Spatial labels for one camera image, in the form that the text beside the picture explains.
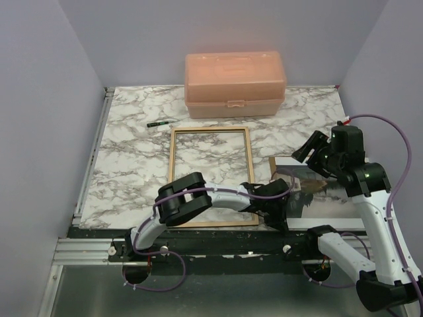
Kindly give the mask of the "glossy photo print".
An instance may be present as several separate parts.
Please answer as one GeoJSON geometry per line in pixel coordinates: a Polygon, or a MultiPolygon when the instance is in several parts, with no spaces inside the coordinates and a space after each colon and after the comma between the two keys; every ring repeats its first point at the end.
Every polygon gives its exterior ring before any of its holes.
{"type": "Polygon", "coordinates": [[[362,231],[364,224],[345,189],[291,157],[269,158],[272,179],[293,186],[286,215],[290,230],[330,225],[340,231],[362,231]]]}

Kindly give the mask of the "rectangular picture frame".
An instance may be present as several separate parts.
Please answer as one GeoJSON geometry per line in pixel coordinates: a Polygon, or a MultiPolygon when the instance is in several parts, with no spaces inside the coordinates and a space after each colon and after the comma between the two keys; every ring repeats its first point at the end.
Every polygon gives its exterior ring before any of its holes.
{"type": "Polygon", "coordinates": [[[169,177],[191,172],[227,187],[254,183],[250,133],[247,127],[176,127],[171,132],[169,177]]]}

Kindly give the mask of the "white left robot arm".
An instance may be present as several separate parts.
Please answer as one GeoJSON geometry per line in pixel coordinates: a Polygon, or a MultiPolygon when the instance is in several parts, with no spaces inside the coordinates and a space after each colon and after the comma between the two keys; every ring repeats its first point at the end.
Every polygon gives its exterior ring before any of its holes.
{"type": "Polygon", "coordinates": [[[126,233],[124,253],[133,261],[141,260],[164,231],[191,221],[209,208],[262,213],[266,226],[286,233],[290,192],[283,179],[226,188],[206,182],[202,173],[193,172],[158,190],[152,214],[126,233]]]}

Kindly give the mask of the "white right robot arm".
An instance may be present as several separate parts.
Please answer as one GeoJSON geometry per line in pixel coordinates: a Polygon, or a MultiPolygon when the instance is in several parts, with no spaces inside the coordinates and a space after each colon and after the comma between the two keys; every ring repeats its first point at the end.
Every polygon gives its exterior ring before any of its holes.
{"type": "Polygon", "coordinates": [[[315,131],[292,154],[317,174],[333,176],[359,212],[369,239],[369,260],[343,240],[330,225],[305,233],[304,251],[313,259],[328,256],[354,282],[361,303],[370,312],[422,304],[422,272],[408,250],[392,205],[394,191],[385,169],[366,162],[362,131],[337,125],[329,136],[315,131]]]}

